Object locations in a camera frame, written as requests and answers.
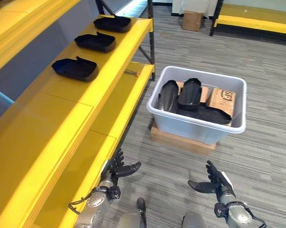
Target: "plastic storage bin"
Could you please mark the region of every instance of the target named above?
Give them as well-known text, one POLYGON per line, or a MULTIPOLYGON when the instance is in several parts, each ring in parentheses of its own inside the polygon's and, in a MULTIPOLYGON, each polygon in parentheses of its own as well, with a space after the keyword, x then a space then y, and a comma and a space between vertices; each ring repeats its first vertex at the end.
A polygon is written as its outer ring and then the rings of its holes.
POLYGON ((167 66, 162 71, 157 85, 153 90, 147 103, 147 109, 154 115, 160 131, 200 141, 205 144, 215 144, 230 133, 242 133, 245 130, 246 82, 238 77, 167 66), (167 81, 175 80, 183 82, 192 77, 198 78, 203 86, 210 88, 208 96, 214 87, 236 93, 231 126, 211 123, 157 109, 158 94, 167 81))

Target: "robotic arm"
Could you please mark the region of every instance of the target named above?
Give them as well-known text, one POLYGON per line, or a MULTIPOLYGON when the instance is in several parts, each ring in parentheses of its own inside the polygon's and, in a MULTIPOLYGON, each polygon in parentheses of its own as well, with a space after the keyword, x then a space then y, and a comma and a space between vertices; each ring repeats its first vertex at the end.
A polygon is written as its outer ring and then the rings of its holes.
POLYGON ((119 177, 129 176, 135 173, 141 166, 140 162, 124 166, 122 161, 124 157, 122 155, 123 152, 121 149, 118 149, 105 165, 99 185, 92 189, 85 198, 69 203, 68 207, 79 215, 74 228, 101 228, 104 213, 109 209, 114 199, 120 198, 119 177), (73 207, 73 205, 80 204, 86 200, 86 206, 81 213, 73 207))
POLYGON ((215 193, 218 203, 214 205, 214 213, 218 218, 225 218, 229 228, 255 228, 253 220, 262 223, 258 228, 266 228, 266 223, 255 217, 246 203, 236 199, 233 186, 224 172, 219 172, 211 161, 207 161, 208 178, 211 182, 188 181, 190 187, 201 193, 215 193))

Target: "cardboard piece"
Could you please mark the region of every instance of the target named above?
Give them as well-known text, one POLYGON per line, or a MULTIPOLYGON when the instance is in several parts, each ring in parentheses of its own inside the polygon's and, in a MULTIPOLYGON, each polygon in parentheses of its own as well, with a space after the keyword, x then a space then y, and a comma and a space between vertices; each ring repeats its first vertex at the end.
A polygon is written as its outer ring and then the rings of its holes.
POLYGON ((232 117, 236 93, 214 88, 207 100, 207 106, 218 108, 232 117))
POLYGON ((184 151, 210 155, 216 148, 216 144, 207 145, 191 139, 186 139, 177 135, 161 132, 158 130, 156 123, 151 128, 151 140, 157 143, 173 146, 184 151))
POLYGON ((199 31, 203 13, 185 11, 182 29, 190 31, 199 31))
MULTIPOLYGON (((181 88, 183 88, 184 82, 176 82, 176 84, 179 86, 178 95, 180 95, 181 88)), ((200 102, 206 103, 208 91, 209 91, 208 87, 202 86, 202 94, 201 94, 200 102)))

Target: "yellow shelf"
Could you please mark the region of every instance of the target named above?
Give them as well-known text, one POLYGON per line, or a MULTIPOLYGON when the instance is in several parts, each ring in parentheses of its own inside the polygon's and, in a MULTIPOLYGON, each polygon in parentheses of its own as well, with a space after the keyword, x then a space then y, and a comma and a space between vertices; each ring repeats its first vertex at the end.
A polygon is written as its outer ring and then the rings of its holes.
POLYGON ((217 24, 286 33, 286 12, 223 4, 217 24))
POLYGON ((96 34, 96 31, 100 31, 114 36, 117 43, 114 50, 109 53, 90 51, 78 48, 75 42, 72 42, 53 62, 63 58, 75 59, 76 56, 96 62, 99 69, 96 79, 91 83, 83 83, 62 77, 55 73, 50 64, 30 88, 95 108, 99 107, 105 103, 114 89, 151 26, 152 19, 132 18, 131 30, 127 33, 118 33, 98 30, 92 23, 81 35, 96 34))
POLYGON ((39 227, 73 227, 77 215, 68 203, 87 195, 98 184, 101 168, 114 153, 154 68, 131 62, 127 69, 141 74, 122 75, 41 209, 35 221, 39 227))
MULTIPOLYGON (((131 19, 131 23, 127 33, 103 31, 116 37, 117 45, 110 53, 80 49, 73 42, 56 58, 80 56, 97 62, 95 80, 87 83, 59 76, 49 65, 0 118, 0 228, 32 225, 152 29, 151 19, 131 19)), ((90 25, 83 33, 95 30, 90 25)))
POLYGON ((80 0, 0 2, 0 69, 80 0))
POLYGON ((125 127, 142 95, 153 65, 131 62, 127 69, 141 72, 139 77, 123 74, 90 130, 121 138, 125 127))

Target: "striped carpet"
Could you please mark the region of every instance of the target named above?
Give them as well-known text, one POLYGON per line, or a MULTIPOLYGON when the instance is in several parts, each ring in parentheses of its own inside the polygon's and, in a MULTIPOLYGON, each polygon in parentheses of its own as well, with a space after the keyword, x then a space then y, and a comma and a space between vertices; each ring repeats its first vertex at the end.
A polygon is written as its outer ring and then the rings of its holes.
MULTIPOLYGON (((120 178, 121 199, 112 203, 103 227, 116 227, 143 197, 149 228, 180 228, 189 210, 200 212, 208 228, 226 228, 224 219, 213 213, 215 195, 187 185, 188 179, 207 181, 205 164, 210 159, 229 176, 237 198, 269 228, 286 228, 286 46, 209 37, 209 22, 200 32, 185 31, 182 18, 170 12, 171 7, 154 7, 157 77, 173 65, 243 78, 248 84, 247 129, 223 139, 208 157, 152 142, 146 103, 155 82, 150 82, 122 144, 125 163, 140 161, 142 166, 120 178)), ((143 47, 148 49, 148 38, 143 47)), ((145 61, 141 53, 134 60, 145 61)))

